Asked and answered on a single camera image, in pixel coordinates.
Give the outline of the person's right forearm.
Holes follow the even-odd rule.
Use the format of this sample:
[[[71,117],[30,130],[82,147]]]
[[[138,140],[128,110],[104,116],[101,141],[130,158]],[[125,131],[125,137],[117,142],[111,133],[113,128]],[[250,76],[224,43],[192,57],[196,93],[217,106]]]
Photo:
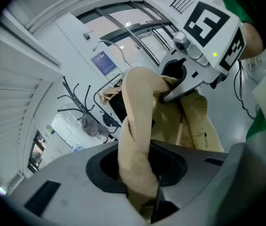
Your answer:
[[[241,53],[240,60],[258,56],[264,51],[261,36],[256,28],[250,23],[243,23],[242,28],[246,39],[246,46]]]

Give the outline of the white floor plan poster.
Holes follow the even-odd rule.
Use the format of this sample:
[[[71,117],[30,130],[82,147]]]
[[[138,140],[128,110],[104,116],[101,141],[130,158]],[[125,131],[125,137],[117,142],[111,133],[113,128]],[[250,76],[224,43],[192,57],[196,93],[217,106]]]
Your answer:
[[[111,81],[111,83],[113,83],[113,81],[118,78],[118,74],[121,74],[121,70],[117,67],[109,72],[105,77],[108,79],[108,81]]]

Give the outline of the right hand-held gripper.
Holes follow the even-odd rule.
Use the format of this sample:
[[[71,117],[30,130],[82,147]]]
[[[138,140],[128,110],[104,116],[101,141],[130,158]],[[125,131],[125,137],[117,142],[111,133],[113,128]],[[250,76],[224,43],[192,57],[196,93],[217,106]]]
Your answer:
[[[179,51],[167,53],[159,75],[184,76],[162,99],[171,102],[205,83],[215,88],[224,81],[245,49],[240,19],[225,8],[197,1],[173,39]],[[184,54],[190,65],[183,65]]]

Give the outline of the beige shirt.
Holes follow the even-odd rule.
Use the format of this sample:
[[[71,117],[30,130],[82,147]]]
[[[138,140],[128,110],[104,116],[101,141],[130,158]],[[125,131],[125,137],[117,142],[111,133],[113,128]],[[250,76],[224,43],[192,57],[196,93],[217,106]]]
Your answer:
[[[161,103],[160,97],[176,78],[159,76],[145,67],[129,70],[122,82],[127,116],[118,142],[118,175],[127,186],[128,200],[150,221],[158,193],[158,179],[149,162],[150,140],[176,142],[183,119],[181,147],[222,153],[224,149],[208,117],[207,99],[199,92]]]

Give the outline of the black cap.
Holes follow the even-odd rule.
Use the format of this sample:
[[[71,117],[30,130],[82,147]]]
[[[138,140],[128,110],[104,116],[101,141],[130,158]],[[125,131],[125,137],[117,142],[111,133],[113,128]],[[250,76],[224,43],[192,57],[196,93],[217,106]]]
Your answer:
[[[108,113],[102,112],[102,119],[106,126],[114,127],[114,131],[110,131],[110,134],[114,134],[120,126],[120,124]]]

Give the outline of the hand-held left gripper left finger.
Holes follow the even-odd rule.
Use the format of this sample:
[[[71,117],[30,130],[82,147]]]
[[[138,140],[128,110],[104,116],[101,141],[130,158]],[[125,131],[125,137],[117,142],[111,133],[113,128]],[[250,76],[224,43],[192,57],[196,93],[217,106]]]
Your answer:
[[[116,141],[63,155],[22,182],[7,205],[29,226],[151,226],[125,194],[106,193],[86,174],[87,161]],[[47,182],[60,186],[40,216],[25,205]]]

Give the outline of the white marbled panel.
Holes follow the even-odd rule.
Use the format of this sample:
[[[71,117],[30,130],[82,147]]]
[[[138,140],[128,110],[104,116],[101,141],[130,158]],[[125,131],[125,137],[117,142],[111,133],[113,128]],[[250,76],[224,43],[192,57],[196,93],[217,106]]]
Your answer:
[[[90,137],[84,133],[81,123],[69,111],[57,112],[51,127],[74,151],[101,145],[106,140],[102,136]]]

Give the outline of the black hanging garment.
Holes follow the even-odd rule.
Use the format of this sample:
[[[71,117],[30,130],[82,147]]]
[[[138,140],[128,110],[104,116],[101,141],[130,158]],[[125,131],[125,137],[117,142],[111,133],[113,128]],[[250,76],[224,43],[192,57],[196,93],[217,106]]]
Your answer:
[[[109,104],[112,107],[112,109],[115,112],[115,114],[117,115],[117,117],[119,118],[119,120],[121,122],[123,122],[123,120],[127,116],[127,112],[126,112],[126,109],[125,109],[125,104],[124,104],[124,101],[123,101],[122,92],[119,92],[114,97],[112,97],[109,100]]]

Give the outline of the black framed glass door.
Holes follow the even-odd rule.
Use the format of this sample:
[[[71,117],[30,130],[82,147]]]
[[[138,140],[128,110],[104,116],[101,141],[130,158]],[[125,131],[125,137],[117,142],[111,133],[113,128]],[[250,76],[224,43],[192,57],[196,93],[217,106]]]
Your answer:
[[[174,48],[177,27],[145,1],[95,7],[77,16],[90,33],[104,41],[119,60],[157,68]]]

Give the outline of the row of wooden hangers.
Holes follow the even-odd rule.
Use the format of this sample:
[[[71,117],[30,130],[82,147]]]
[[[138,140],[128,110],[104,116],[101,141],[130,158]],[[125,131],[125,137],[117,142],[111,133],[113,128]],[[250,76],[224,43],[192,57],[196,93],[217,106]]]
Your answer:
[[[103,95],[103,102],[102,104],[105,105],[109,100],[115,97],[122,91],[122,87],[108,87],[102,93]]]

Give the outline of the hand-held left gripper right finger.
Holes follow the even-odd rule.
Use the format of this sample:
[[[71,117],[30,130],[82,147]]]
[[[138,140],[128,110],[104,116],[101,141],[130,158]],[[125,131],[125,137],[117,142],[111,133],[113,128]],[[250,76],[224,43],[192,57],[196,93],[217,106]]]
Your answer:
[[[165,219],[192,202],[211,182],[226,157],[227,153],[151,140],[149,161],[158,179],[151,222]]]

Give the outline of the black garment rack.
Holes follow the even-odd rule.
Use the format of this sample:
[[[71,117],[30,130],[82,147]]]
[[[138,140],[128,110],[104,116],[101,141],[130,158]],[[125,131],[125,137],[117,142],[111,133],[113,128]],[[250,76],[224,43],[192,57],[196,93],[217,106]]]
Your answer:
[[[100,96],[100,91],[103,90],[107,85],[109,85],[110,83],[112,85],[117,84],[118,81],[121,81],[123,79],[123,73],[119,73],[116,76],[114,76],[112,79],[110,79],[108,82],[106,82],[103,86],[101,86],[93,95],[93,101],[95,103],[95,105],[103,112],[106,113],[106,111],[100,106],[100,104],[97,102],[96,100],[96,95]]]

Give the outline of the blue poster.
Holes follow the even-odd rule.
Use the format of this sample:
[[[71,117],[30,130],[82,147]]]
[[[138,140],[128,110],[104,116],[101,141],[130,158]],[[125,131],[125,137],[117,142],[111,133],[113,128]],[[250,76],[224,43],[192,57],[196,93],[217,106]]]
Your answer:
[[[109,56],[104,51],[95,55],[91,59],[91,61],[104,76],[108,75],[110,72],[117,68],[115,63],[109,58]]]

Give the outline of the black metal coat rack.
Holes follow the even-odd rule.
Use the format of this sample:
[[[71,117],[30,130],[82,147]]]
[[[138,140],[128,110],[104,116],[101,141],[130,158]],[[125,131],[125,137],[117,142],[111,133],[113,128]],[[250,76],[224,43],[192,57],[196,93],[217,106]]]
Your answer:
[[[57,99],[61,99],[62,97],[68,97],[72,100],[72,102],[74,102],[74,104],[77,106],[77,108],[69,108],[69,109],[58,109],[57,112],[65,112],[65,111],[79,111],[83,114],[83,117],[86,115],[86,114],[89,114],[90,116],[92,116],[98,123],[100,123],[91,113],[92,109],[95,107],[95,104],[91,107],[91,109],[88,109],[87,108],[87,105],[86,105],[86,99],[88,97],[88,94],[89,94],[89,91],[90,91],[90,88],[91,88],[91,85],[88,86],[87,88],[87,92],[86,92],[86,95],[84,97],[84,103],[82,103],[79,98],[77,97],[77,95],[75,94],[75,89],[79,86],[79,83],[75,85],[75,87],[73,88],[73,90],[70,89],[69,85],[68,85],[68,82],[66,80],[66,77],[63,76],[63,86],[64,88],[67,90],[68,92],[68,95],[62,95],[62,96],[59,96],[57,97]],[[108,139],[111,139],[111,140],[116,140],[115,137],[112,136],[112,134],[109,133],[109,136],[106,137],[106,141],[105,143],[108,141]]]

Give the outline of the grey cap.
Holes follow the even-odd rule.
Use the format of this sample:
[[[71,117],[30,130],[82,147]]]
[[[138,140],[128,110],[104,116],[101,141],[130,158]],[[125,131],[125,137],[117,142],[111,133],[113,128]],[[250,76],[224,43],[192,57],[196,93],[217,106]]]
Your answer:
[[[90,137],[96,137],[96,136],[108,137],[109,136],[109,130],[105,126],[98,123],[89,114],[86,114],[82,118],[81,126],[82,126],[83,132]]]

